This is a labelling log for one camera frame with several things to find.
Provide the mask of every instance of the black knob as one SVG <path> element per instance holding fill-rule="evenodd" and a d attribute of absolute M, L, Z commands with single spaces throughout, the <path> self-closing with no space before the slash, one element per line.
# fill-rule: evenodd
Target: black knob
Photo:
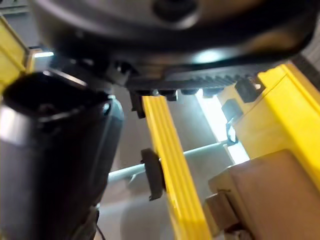
<path fill-rule="evenodd" d="M 164 21 L 178 22 L 191 15 L 197 8 L 195 0 L 156 0 L 154 13 Z"/>

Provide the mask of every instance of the black cable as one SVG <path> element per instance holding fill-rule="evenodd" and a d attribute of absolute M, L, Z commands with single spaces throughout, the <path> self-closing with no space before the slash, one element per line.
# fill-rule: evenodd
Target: black cable
<path fill-rule="evenodd" d="M 102 240 L 106 240 L 105 235 L 102 233 L 100 227 L 98 226 L 98 224 L 95 224 L 96 229 L 98 230 Z"/>

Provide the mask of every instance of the yellow metal frame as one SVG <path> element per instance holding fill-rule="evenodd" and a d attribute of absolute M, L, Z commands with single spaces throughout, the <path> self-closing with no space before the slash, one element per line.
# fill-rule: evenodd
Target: yellow metal frame
<path fill-rule="evenodd" d="M 34 67 L 33 52 L 0 15 L 0 92 L 21 75 L 30 73 Z"/>
<path fill-rule="evenodd" d="M 161 158 L 176 239 L 212 239 L 166 98 L 144 96 L 143 105 L 153 146 Z"/>
<path fill-rule="evenodd" d="M 234 98 L 243 116 L 233 123 L 251 159 L 291 150 L 320 191 L 320 93 L 291 62 L 258 75 L 266 89 L 244 103 L 233 86 L 219 96 Z"/>

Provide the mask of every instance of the gray wall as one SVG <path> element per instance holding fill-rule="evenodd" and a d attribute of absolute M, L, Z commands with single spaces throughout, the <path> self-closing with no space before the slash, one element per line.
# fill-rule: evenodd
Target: gray wall
<path fill-rule="evenodd" d="M 21 37 L 28 47 L 38 46 L 40 43 L 35 22 L 29 13 L 19 13 L 4 16 L 8 23 Z"/>

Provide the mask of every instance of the black plastic tab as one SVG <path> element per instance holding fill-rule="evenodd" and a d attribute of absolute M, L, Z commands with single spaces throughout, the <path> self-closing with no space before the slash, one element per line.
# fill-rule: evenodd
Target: black plastic tab
<path fill-rule="evenodd" d="M 166 189 L 164 173 L 158 155 L 150 148 L 141 151 L 145 173 L 148 178 L 151 191 L 150 201 L 161 198 Z"/>

